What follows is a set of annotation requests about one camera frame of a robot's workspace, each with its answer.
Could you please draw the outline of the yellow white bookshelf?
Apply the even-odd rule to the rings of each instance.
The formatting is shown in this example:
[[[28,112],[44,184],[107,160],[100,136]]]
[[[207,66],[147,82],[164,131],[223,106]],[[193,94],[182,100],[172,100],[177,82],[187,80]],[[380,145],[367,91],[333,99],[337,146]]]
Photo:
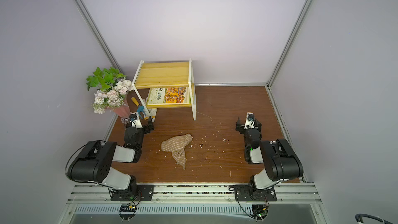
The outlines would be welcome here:
[[[193,120],[197,119],[197,99],[192,61],[145,63],[141,61],[132,81],[133,90],[149,113],[149,108],[184,108],[192,109]],[[186,87],[190,97],[189,104],[147,106],[149,91],[152,88]]]

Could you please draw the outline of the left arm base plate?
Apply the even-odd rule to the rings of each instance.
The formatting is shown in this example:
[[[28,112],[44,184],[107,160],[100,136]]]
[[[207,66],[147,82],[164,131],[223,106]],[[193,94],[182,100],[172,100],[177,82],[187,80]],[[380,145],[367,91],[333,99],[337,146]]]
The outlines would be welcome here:
[[[151,201],[154,185],[136,185],[126,190],[109,188],[111,201]]]

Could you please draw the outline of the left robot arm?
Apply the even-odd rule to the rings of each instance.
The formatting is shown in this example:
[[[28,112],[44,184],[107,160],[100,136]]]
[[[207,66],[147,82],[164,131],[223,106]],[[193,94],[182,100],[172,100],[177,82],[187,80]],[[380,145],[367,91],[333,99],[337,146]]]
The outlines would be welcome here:
[[[144,136],[154,130],[152,118],[142,124],[137,113],[123,121],[124,144],[89,141],[71,156],[65,166],[66,177],[77,183],[96,183],[109,189],[117,199],[130,199],[139,194],[134,176],[112,167],[113,162],[137,163],[142,155]]]

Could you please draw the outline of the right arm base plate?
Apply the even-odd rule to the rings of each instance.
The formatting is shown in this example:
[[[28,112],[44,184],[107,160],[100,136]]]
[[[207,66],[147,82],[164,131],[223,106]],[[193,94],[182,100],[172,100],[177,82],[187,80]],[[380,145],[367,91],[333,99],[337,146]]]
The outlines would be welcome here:
[[[248,185],[233,185],[229,190],[234,192],[235,200],[239,202],[276,202],[274,187],[271,189],[256,189]]]

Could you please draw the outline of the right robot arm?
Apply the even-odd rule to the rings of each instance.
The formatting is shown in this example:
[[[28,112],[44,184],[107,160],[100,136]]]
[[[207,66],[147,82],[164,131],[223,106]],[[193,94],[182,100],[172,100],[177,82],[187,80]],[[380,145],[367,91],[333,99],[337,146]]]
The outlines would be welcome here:
[[[264,166],[261,172],[251,177],[251,188],[267,190],[283,181],[303,176],[303,165],[289,142],[285,139],[262,140],[262,124],[253,113],[246,115],[244,123],[238,119],[235,130],[244,136],[245,161]]]

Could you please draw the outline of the striped beige cloth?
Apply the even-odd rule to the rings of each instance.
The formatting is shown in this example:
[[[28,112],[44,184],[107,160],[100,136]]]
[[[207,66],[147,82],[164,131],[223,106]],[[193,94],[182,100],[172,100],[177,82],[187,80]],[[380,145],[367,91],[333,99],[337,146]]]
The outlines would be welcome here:
[[[185,170],[186,169],[186,154],[185,147],[193,140],[191,134],[172,137],[161,144],[161,150],[164,152],[171,152],[172,157],[176,163]]]

